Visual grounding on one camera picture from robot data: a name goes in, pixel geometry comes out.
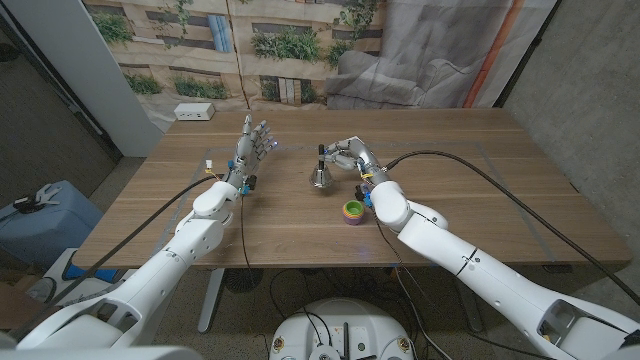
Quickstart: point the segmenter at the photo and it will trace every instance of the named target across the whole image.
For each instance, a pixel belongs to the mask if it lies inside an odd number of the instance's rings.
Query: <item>gray cloth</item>
[[[327,79],[329,109],[459,107],[509,0],[390,0],[380,57],[344,53]]]

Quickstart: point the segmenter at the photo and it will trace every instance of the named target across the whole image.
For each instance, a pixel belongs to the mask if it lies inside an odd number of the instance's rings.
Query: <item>black connector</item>
[[[255,190],[256,181],[258,181],[258,177],[256,177],[255,175],[251,175],[247,178],[247,181],[245,184],[249,187],[249,190]]]
[[[360,185],[356,185],[356,200],[358,201],[364,201],[364,193],[362,192],[362,188],[360,187]]]

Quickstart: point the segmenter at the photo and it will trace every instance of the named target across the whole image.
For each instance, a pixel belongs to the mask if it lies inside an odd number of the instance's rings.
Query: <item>small white object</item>
[[[178,120],[210,120],[216,110],[211,103],[182,103],[173,112]]]

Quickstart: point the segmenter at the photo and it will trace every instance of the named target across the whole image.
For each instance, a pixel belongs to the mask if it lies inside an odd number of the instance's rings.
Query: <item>robotic arm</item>
[[[277,146],[266,121],[251,130],[247,115],[229,172],[198,196],[167,245],[116,290],[68,306],[42,322],[18,345],[33,348],[100,348],[148,344],[160,324],[158,311],[186,270],[221,242],[240,196],[255,186],[261,160]]]
[[[328,146],[320,160],[345,170],[357,167],[375,186],[365,195],[378,219],[400,241],[447,269],[503,314],[541,353],[555,359],[602,359],[640,329],[617,312],[534,284],[447,231],[442,215],[406,199],[359,138]]]

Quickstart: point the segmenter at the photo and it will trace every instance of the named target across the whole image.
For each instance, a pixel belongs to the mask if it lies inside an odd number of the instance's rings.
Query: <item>cable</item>
[[[413,358],[418,360],[418,354],[416,353],[416,344],[411,339],[409,339],[409,342],[411,343],[411,351],[413,351]]]
[[[278,276],[282,275],[283,273],[287,272],[287,271],[291,271],[291,270],[296,270],[294,268],[289,268],[289,269],[284,269],[282,271],[280,271],[279,273],[277,273],[272,279],[271,282],[269,283],[269,296],[271,297],[271,303],[273,304],[273,307],[276,308],[276,310],[278,311],[278,313],[280,314],[280,316],[282,316],[282,319],[286,319],[287,317],[284,316],[284,313],[282,312],[282,310],[280,310],[280,308],[278,307],[278,304],[276,304],[276,300],[273,297],[273,283],[276,281],[276,279],[278,278]]]
[[[8,219],[8,218],[12,217],[13,215],[15,215],[15,214],[17,214],[17,213],[18,213],[18,210],[13,210],[13,212],[11,212],[11,213],[9,213],[9,214],[7,214],[7,215],[5,215],[5,216],[1,217],[1,218],[0,218],[0,222],[2,222],[2,221],[4,221],[4,220],[6,220],[6,219]]]
[[[244,252],[244,261],[247,262],[247,268],[249,269],[249,279],[251,280],[251,286],[253,286],[253,288],[255,289],[256,284],[253,282],[253,275],[251,274],[251,265],[249,264],[249,258],[247,257],[247,247],[244,244],[244,195],[240,197],[240,237],[242,238],[242,252]]]
[[[138,226],[138,228],[135,229],[131,234],[129,234],[129,236],[127,236],[118,245],[116,245],[113,249],[111,249],[111,251],[109,251],[100,260],[98,260],[95,264],[93,264],[87,271],[85,271],[84,274],[82,274],[82,276],[80,276],[79,278],[75,279],[71,284],[69,284],[68,287],[66,287],[64,290],[62,290],[60,292],[60,294],[58,294],[56,297],[54,297],[53,300],[51,300],[50,302],[45,304],[42,307],[42,309],[40,309],[40,311],[35,316],[33,316],[29,321],[24,323],[18,329],[15,329],[15,330],[12,330],[11,332],[9,332],[9,336],[12,336],[14,339],[16,339],[18,341],[22,340],[22,338],[24,336],[26,336],[27,333],[29,332],[29,329],[31,329],[38,322],[38,320],[40,320],[44,316],[44,314],[46,314],[55,304],[60,302],[60,300],[62,300],[71,291],[73,291],[73,289],[78,287],[78,285],[80,285],[80,283],[83,282],[86,278],[94,275],[96,270],[98,270],[98,268],[100,266],[102,266],[102,264],[104,264],[113,255],[115,255],[118,251],[120,251],[120,249],[122,249],[125,245],[127,245],[131,241],[131,239],[133,239],[142,230],[144,230],[144,228],[146,228],[156,217],[158,217],[158,215],[160,215],[164,210],[166,210],[169,206],[171,206],[171,204],[173,204],[176,200],[178,200],[187,191],[189,191],[189,190],[193,189],[194,187],[202,184],[203,182],[211,180],[211,179],[215,179],[215,177],[214,176],[207,176],[205,178],[202,178],[202,179],[194,182],[193,184],[187,186],[184,190],[180,191],[176,196],[171,198],[171,200],[167,201],[167,203],[162,205],[162,207],[160,207],[160,209],[158,209],[155,213],[153,213],[153,215],[151,215],[147,220],[145,220],[142,223],[142,225]]]
[[[320,319],[320,321],[322,321],[322,324],[324,324],[324,328],[327,330],[327,336],[329,336],[329,346],[333,346],[333,341],[331,341],[331,332],[329,331],[329,327],[327,326],[327,323],[326,323],[326,322],[324,322],[324,320],[322,320],[322,318],[321,318],[320,316],[318,316],[318,315],[316,315],[316,314],[314,314],[314,313],[312,313],[312,312],[308,312],[308,311],[307,311],[307,316],[309,316],[309,315],[311,315],[311,316],[315,316],[315,317],[317,317],[318,319]]]
[[[413,313],[416,315],[416,320],[418,320],[418,325],[420,325],[420,330],[422,331],[422,335],[424,336],[424,338],[445,359],[452,360],[451,357],[449,355],[447,355],[447,353],[445,353],[442,349],[440,349],[440,347],[438,345],[436,345],[436,343],[429,337],[429,335],[427,335],[427,332],[424,331],[424,328],[422,327],[422,322],[420,321],[420,315],[418,313],[418,309],[416,309],[416,306],[413,304],[413,300],[411,300],[411,296],[409,295],[409,292],[404,287],[404,284],[402,283],[402,279],[400,278],[400,274],[398,274],[398,282],[400,283],[400,287],[402,287],[402,290],[404,291],[404,293],[407,296],[407,298],[409,298],[409,303],[411,304],[411,308],[413,309]]]
[[[262,336],[262,338],[264,339],[264,349],[267,350],[267,360],[269,360],[269,345],[267,345],[267,336],[265,334],[258,334],[253,338],[255,339],[258,336]]]
[[[552,357],[548,357],[548,356],[544,356],[544,355],[534,354],[534,353],[532,353],[532,352],[528,352],[528,351],[524,351],[524,350],[520,350],[520,349],[512,348],[512,347],[510,347],[510,346],[506,346],[506,345],[499,344],[499,343],[497,343],[497,342],[493,342],[493,341],[491,341],[491,340],[489,340],[489,339],[485,339],[485,338],[483,338],[483,337],[481,337],[481,336],[478,336],[478,335],[476,335],[476,334],[474,334],[474,333],[472,333],[471,331],[468,331],[468,330],[467,330],[467,334],[468,334],[469,336],[472,336],[472,337],[474,337],[474,338],[478,339],[478,340],[484,341],[484,342],[486,342],[486,343],[488,343],[488,344],[491,344],[491,345],[494,345],[494,346],[497,346],[497,347],[501,347],[501,348],[503,348],[503,349],[507,349],[507,350],[515,351],[515,352],[518,352],[518,353],[521,353],[521,354],[525,354],[525,355],[533,356],[533,357],[536,357],[536,358],[538,358],[538,359],[556,360],[556,359],[554,359],[554,358],[552,358]]]
[[[329,332],[329,327],[327,326],[327,323],[326,323],[326,322],[324,322],[324,320],[322,320],[322,318],[321,318],[320,316],[318,316],[318,315],[316,315],[316,314],[314,314],[314,313],[312,313],[312,312],[310,312],[310,311],[306,311],[306,312],[300,312],[300,311],[297,311],[297,312],[294,312],[294,313],[293,313],[293,314],[291,314],[291,315],[296,315],[296,314],[308,314],[308,315],[311,315],[311,316],[313,316],[313,317],[316,317],[316,318],[318,318],[320,321],[322,321],[322,324],[324,325],[324,328],[327,330],[327,334],[329,335],[329,346],[333,346],[333,341],[331,341],[331,332]]]
[[[407,268],[404,266],[404,262],[402,262],[402,258],[400,257],[400,254],[396,251],[396,248],[394,248],[393,245],[391,245],[389,240],[387,240],[387,237],[384,235],[384,232],[382,232],[382,228],[380,227],[380,220],[378,220],[378,215],[376,215],[375,211],[373,212],[373,217],[374,217],[374,219],[376,219],[376,225],[378,226],[378,230],[380,230],[380,235],[382,235],[382,238],[384,239],[384,241],[387,243],[387,245],[389,245],[391,250],[393,250],[393,252],[398,257],[398,261],[400,263],[400,266],[402,266],[405,270],[407,270]]]
[[[316,327],[316,324],[314,324],[313,321],[311,321],[311,316],[309,316],[309,313],[307,312],[307,309],[304,306],[302,307],[302,311],[304,311],[304,314],[307,315],[307,319],[309,319],[311,326],[313,326],[313,330],[315,330],[316,335],[318,335],[318,346],[324,345],[322,343],[322,338],[320,338],[320,333],[318,332],[318,328]]]
[[[447,157],[449,159],[453,159],[453,160],[465,165],[466,167],[470,168],[471,170],[475,171],[478,175],[482,176],[485,180],[490,182],[491,185],[495,186],[498,190],[500,190],[503,194],[505,194],[509,199],[511,199],[516,204],[518,204],[518,206],[520,206],[524,211],[529,213],[529,215],[533,216],[536,220],[538,220],[538,222],[540,224],[542,224],[549,231],[551,231],[553,234],[555,234],[558,238],[560,238],[560,240],[564,241],[567,245],[571,246],[575,251],[577,251],[585,259],[589,260],[595,267],[600,269],[600,271],[602,271],[611,280],[613,280],[613,282],[616,283],[616,285],[618,285],[620,287],[620,289],[622,289],[625,293],[627,293],[627,295],[629,295],[629,297],[631,297],[631,299],[633,301],[635,301],[636,304],[638,304],[640,306],[640,296],[638,296],[638,294],[636,294],[627,284],[625,284],[622,280],[620,280],[620,278],[618,278],[613,272],[609,271],[606,267],[604,267],[604,265],[602,265],[598,260],[596,260],[596,258],[591,256],[591,254],[589,254],[586,250],[581,248],[578,244],[574,243],[571,239],[569,239],[567,236],[565,236],[563,233],[561,233],[558,229],[553,227],[553,225],[549,224],[544,218],[542,218],[542,216],[538,215],[538,213],[536,213],[530,207],[528,207],[525,203],[520,201],[520,199],[518,199],[515,195],[513,195],[504,186],[500,185],[497,181],[493,180],[484,171],[480,170],[479,168],[477,168],[475,165],[471,164],[470,162],[468,162],[468,161],[466,161],[466,160],[464,160],[464,159],[462,159],[462,158],[460,158],[458,156],[455,156],[453,154],[449,154],[449,153],[446,153],[446,152],[443,152],[443,151],[420,150],[420,151],[410,152],[410,153],[407,153],[407,154],[404,154],[404,155],[398,157],[397,159],[395,159],[395,160],[391,161],[389,164],[387,164],[387,166],[385,166],[385,168],[386,168],[387,171],[389,171],[389,170],[393,169],[393,167],[398,165],[398,163],[400,161],[402,161],[402,160],[404,160],[404,159],[406,159],[408,157],[415,156],[415,155],[438,155],[438,156],[444,156],[444,157]]]
[[[382,359],[382,355],[384,355],[384,352],[387,351],[387,348],[389,347],[389,345],[391,345],[391,343],[393,343],[394,341],[398,341],[399,339],[402,339],[402,336],[396,336],[393,339],[389,340],[389,342],[387,343],[387,345],[385,345],[382,348],[382,351],[380,352],[380,355],[378,356],[378,359]]]

